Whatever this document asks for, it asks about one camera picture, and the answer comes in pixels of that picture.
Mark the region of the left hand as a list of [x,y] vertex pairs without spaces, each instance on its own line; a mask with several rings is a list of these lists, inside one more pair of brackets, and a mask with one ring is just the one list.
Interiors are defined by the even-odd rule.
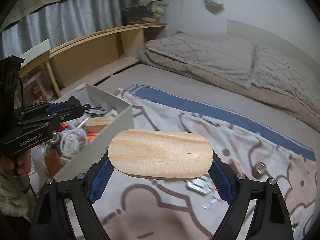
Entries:
[[1,155],[0,158],[1,174],[7,170],[16,170],[21,176],[27,176],[31,171],[31,149],[21,153],[14,161]]

